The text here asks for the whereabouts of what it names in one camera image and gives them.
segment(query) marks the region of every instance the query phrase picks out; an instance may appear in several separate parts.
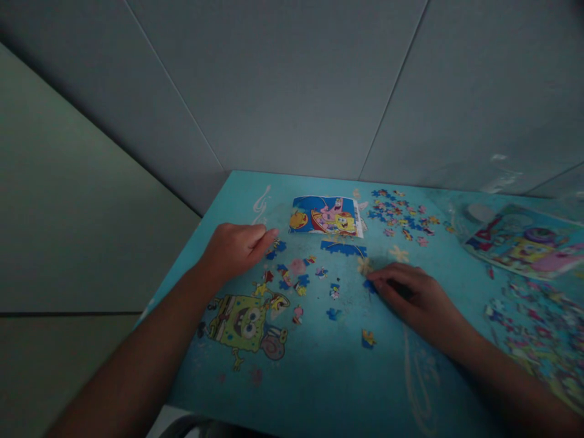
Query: assembled puzzle section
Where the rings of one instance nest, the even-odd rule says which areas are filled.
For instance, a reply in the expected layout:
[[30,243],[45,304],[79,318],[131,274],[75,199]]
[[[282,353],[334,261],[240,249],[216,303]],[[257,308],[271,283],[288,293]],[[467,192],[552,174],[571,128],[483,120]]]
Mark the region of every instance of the assembled puzzle section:
[[292,202],[290,233],[363,237],[358,204],[341,196],[300,196]]

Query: spongebob sticker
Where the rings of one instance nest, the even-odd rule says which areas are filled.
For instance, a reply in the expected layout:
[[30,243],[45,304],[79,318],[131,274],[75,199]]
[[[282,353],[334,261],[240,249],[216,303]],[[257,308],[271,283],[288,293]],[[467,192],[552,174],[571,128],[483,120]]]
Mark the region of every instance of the spongebob sticker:
[[231,347],[235,356],[234,371],[239,371],[244,361],[239,356],[241,351],[257,353],[263,350],[265,355],[277,361],[284,356],[284,344],[288,330],[277,328],[266,322],[268,312],[282,307],[289,307],[290,301],[283,295],[266,290],[271,299],[258,296],[225,295],[215,298],[208,309],[217,309],[216,317],[209,323],[209,339]]

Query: gray wall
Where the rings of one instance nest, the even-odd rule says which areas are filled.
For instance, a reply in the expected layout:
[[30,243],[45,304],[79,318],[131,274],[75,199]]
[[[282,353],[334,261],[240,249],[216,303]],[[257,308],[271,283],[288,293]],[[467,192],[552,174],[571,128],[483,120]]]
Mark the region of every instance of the gray wall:
[[0,312],[141,311],[199,218],[0,44]]
[[201,214],[232,169],[476,190],[500,153],[556,196],[584,162],[579,0],[5,0],[0,29]]

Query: white decorative pattern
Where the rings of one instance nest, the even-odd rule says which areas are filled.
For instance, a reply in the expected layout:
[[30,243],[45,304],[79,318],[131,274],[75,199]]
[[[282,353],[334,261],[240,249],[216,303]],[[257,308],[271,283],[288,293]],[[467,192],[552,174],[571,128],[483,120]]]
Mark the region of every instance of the white decorative pattern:
[[[266,208],[268,207],[268,201],[267,201],[267,199],[269,198],[267,196],[267,194],[268,194],[268,192],[269,192],[269,190],[271,188],[272,188],[272,186],[270,184],[268,184],[268,187],[266,187],[266,191],[255,202],[255,204],[254,204],[254,212],[259,213],[259,214],[256,216],[256,218],[254,219],[254,221],[251,223],[252,225],[255,225],[256,223],[258,223],[258,221],[260,220],[260,217],[263,215],[264,211],[266,211]],[[267,224],[268,219],[267,218],[263,218],[260,222],[263,223],[263,224]]]

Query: blue table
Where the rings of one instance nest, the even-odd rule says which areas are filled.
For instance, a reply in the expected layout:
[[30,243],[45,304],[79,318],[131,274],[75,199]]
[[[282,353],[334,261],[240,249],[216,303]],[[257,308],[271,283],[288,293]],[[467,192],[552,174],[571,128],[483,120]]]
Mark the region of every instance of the blue table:
[[[367,202],[364,239],[288,234],[292,200],[302,195]],[[514,196],[232,172],[144,314],[199,259],[220,223],[277,227],[284,245],[210,303],[168,403],[277,436],[500,434],[461,373],[364,282],[358,272],[363,255],[375,268],[404,257],[424,267],[483,335],[547,380],[574,409],[584,409],[584,338],[577,344],[578,328],[556,327],[572,306],[558,298],[557,285],[573,295],[581,279],[567,274],[549,286],[491,271],[450,228],[478,225],[461,214],[449,217],[438,207],[445,200],[486,202],[494,209],[510,201],[545,207],[545,201]],[[388,224],[375,208],[380,203],[396,204],[406,222]],[[416,225],[422,217],[433,235]],[[294,275],[292,266],[302,270],[300,263],[305,273]],[[577,311],[570,309],[570,315]],[[232,315],[244,320],[244,330],[254,327],[247,335],[225,331],[221,324]],[[535,328],[542,326],[552,334]],[[546,336],[554,336],[552,353]]]

